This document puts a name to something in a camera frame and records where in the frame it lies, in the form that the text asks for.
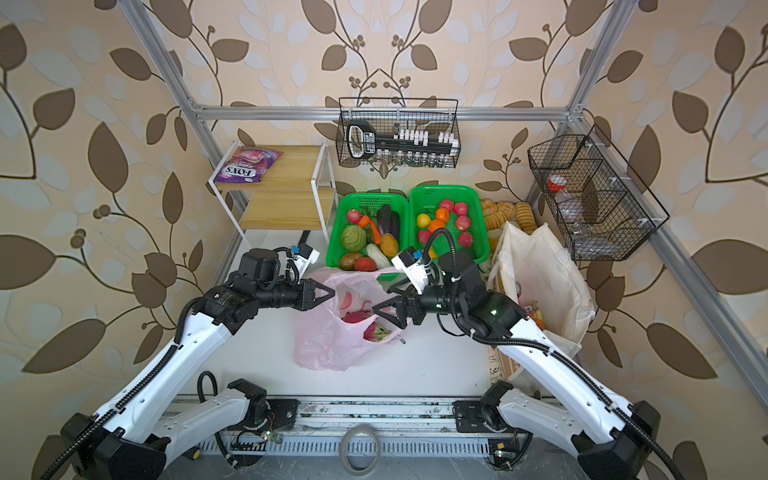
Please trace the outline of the pink dragon fruit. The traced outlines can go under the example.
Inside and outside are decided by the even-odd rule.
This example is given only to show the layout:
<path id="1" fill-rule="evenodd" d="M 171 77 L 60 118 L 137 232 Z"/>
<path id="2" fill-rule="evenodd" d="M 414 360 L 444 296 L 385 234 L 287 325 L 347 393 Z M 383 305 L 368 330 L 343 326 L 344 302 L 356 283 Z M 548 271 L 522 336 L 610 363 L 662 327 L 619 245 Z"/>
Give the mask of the pink dragon fruit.
<path id="1" fill-rule="evenodd" d="M 373 313 L 369 310 L 358 310 L 347 312 L 342 317 L 342 320 L 347 324 L 357 324 L 364 322 L 366 319 L 371 318 L 372 316 Z M 368 342 L 378 343 L 391 334 L 392 331 L 390 329 L 382 326 L 378 321 L 373 321 L 363 332 L 363 339 Z"/>

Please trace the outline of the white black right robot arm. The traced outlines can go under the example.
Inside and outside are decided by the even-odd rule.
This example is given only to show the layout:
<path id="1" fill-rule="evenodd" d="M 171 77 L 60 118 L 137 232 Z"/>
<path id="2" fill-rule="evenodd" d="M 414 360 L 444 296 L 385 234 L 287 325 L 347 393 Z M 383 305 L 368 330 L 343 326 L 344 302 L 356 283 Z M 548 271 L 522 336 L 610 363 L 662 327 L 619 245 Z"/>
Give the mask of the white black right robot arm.
<path id="1" fill-rule="evenodd" d="M 373 308 L 399 328 L 419 325 L 428 314 L 450 316 L 467 338 L 512 358 L 559 401 L 535 399 L 500 381 L 480 400 L 487 429 L 521 428 L 577 459 L 591 479 L 634 479 L 655 454 L 673 478 L 682 470 L 657 443 L 658 411 L 632 403 L 604 386 L 548 339 L 515 300 L 489 289 L 476 261 L 458 250 L 445 228 L 430 238 L 447 239 L 449 250 L 433 259 L 429 245 L 408 247 L 392 258 L 408 286 L 395 283 L 391 298 Z"/>

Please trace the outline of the purple Fox's candy bag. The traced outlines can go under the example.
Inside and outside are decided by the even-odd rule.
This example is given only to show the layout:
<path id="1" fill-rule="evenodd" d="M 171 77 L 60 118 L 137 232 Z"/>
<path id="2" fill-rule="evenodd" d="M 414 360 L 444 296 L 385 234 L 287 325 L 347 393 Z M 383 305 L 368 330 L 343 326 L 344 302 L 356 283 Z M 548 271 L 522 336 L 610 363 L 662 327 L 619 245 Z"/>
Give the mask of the purple Fox's candy bag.
<path id="1" fill-rule="evenodd" d="M 224 184 L 260 183 L 282 152 L 259 147 L 238 147 L 224 161 L 214 181 Z"/>

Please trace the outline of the pink plastic bag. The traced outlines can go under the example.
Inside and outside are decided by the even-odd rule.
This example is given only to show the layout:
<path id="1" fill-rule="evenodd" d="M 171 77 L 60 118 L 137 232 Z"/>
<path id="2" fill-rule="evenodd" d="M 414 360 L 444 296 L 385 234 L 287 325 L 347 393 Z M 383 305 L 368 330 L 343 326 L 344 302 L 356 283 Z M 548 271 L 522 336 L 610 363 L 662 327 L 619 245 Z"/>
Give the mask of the pink plastic bag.
<path id="1" fill-rule="evenodd" d="M 295 316 L 296 364 L 309 370 L 345 371 L 368 352 L 400 340 L 403 330 L 372 312 L 374 305 L 389 298 L 382 282 L 397 275 L 392 267 L 374 272 L 324 267 L 311 273 L 310 279 L 334 289 L 335 296 Z M 342 320 L 347 312 L 358 310 L 369 310 L 373 316 L 357 324 L 347 324 Z M 364 340 L 363 332 L 373 321 L 390 329 L 392 334 L 378 343 Z"/>

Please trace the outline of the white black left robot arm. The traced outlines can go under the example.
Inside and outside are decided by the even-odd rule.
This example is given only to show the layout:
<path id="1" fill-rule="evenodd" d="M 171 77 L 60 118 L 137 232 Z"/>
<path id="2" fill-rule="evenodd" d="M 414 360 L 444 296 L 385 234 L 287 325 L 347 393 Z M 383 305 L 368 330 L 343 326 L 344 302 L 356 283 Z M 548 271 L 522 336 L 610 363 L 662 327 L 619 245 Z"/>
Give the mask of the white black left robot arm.
<path id="1" fill-rule="evenodd" d="M 175 459 L 231 426 L 260 434 L 276 415 L 262 387 L 237 379 L 213 398 L 164 419 L 163 413 L 205 361 L 264 309 L 311 310 L 333 289 L 304 278 L 319 257 L 305 243 L 253 248 L 227 280 L 182 309 L 173 338 L 94 414 L 62 427 L 65 448 L 40 478 L 72 466 L 85 479 L 156 479 Z"/>

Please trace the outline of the orange Fox's candy bag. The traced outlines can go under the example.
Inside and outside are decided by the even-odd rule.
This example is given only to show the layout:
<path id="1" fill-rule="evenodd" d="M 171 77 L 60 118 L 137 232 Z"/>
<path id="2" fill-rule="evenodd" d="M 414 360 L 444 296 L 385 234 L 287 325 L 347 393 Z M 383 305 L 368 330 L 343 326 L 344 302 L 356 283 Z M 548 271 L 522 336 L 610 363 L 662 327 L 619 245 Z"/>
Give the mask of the orange Fox's candy bag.
<path id="1" fill-rule="evenodd" d="M 546 325 L 545 325 L 545 322 L 543 320 L 543 313 L 542 313 L 541 309 L 539 308 L 539 305 L 536 302 L 534 302 L 534 303 L 532 303 L 530 305 L 524 306 L 524 309 L 525 309 L 528 317 L 531 318 L 535 322 L 537 327 L 540 330 L 544 331 L 546 329 Z"/>

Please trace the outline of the cream canvas tote bag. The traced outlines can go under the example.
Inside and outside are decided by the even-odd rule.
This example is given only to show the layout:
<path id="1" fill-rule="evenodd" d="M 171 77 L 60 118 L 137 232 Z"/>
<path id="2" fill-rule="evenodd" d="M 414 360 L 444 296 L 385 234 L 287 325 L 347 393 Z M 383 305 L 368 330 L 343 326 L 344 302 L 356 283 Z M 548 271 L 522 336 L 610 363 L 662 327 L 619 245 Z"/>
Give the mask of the cream canvas tote bag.
<path id="1" fill-rule="evenodd" d="M 536 302 L 543 333 L 569 358 L 576 357 L 596 312 L 586 281 L 547 225 L 528 235 L 506 223 L 489 259 L 486 285 L 522 307 Z"/>

